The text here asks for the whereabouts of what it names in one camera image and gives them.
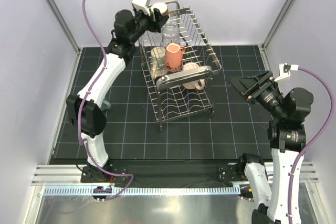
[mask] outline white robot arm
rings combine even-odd
[[[108,154],[104,147],[103,130],[106,125],[106,117],[102,113],[104,107],[109,107],[104,102],[106,93],[112,86],[117,76],[125,69],[135,53],[135,42],[146,32],[161,32],[161,27],[167,22],[169,16],[153,6],[149,9],[150,0],[133,0],[132,6],[135,16],[129,10],[121,10],[116,13],[112,40],[106,52],[106,61],[102,62],[88,84],[77,95],[69,95],[67,98],[67,110],[71,123],[77,125],[80,104],[85,98],[81,114],[81,138],[87,140],[89,153],[99,167],[110,169]],[[88,158],[91,170],[104,178],[109,178]]]
[[[229,80],[247,102],[259,102],[272,115],[267,130],[274,164],[272,191],[261,156],[243,154],[235,168],[238,174],[250,182],[256,209],[252,216],[253,224],[289,223],[290,176],[294,177],[291,220],[294,224],[301,224],[298,195],[303,156],[294,174],[291,174],[291,170],[306,145],[303,122],[310,113],[313,95],[306,89],[294,88],[285,97],[282,96],[276,81],[289,79],[290,70],[298,70],[298,66],[281,64],[280,77],[276,80],[269,71],[253,77],[233,77]]]
[[[125,69],[126,64],[124,59],[119,58],[118,55],[108,54],[107,57],[107,64],[103,74],[100,76],[98,81],[94,84],[93,88],[91,89],[90,94],[87,97],[87,101],[94,101],[95,104],[102,109],[103,100],[106,96],[106,93],[112,86],[115,79],[118,75]],[[91,80],[88,84],[78,92],[79,98],[83,99],[89,86],[92,84],[93,80],[96,78],[98,73],[100,73],[101,69],[104,68],[104,62],[102,62],[97,69],[97,71],[92,76]],[[86,138],[88,140],[87,147],[91,155],[95,158],[94,160],[100,167],[104,167],[107,163],[109,156],[105,150],[104,140],[103,140],[103,132],[100,134],[91,137],[90,135],[82,132],[82,138]],[[95,166],[90,158],[88,158],[88,162],[90,165]]]

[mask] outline pink mug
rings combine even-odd
[[[164,65],[168,71],[177,72],[182,68],[184,52],[185,46],[180,46],[175,43],[171,43],[167,46]]]

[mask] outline table surface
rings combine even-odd
[[[215,114],[205,113],[164,123],[158,132],[152,104],[137,51],[107,93],[112,108],[106,112],[104,142],[113,159],[233,159],[242,153],[271,158],[267,127],[271,117],[260,104],[249,105],[229,85],[232,76],[253,76],[265,70],[257,46],[213,46],[223,70],[214,77],[211,95]],[[76,94],[90,80],[102,61],[100,48],[84,48],[72,84]],[[60,128],[50,161],[68,164],[86,158],[78,145],[77,131],[67,117]]]

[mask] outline clear glass cup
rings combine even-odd
[[[169,44],[180,44],[180,35],[178,27],[175,24],[165,24],[161,28],[162,41],[160,46],[166,48]]]

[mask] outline wire dish rack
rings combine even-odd
[[[194,62],[199,67],[175,73],[167,72],[164,62],[156,55],[151,55],[151,50],[160,45],[160,34],[146,32],[140,38],[141,67],[160,132],[163,131],[163,122],[201,112],[208,112],[208,116],[212,117],[215,104],[209,94],[211,80],[222,69],[193,11],[188,6],[180,8],[175,0],[165,3],[176,4],[176,9],[169,11],[169,16],[170,22],[179,28],[180,43],[186,48],[183,64]],[[201,79],[205,80],[205,88],[202,90],[187,89],[182,85]]]

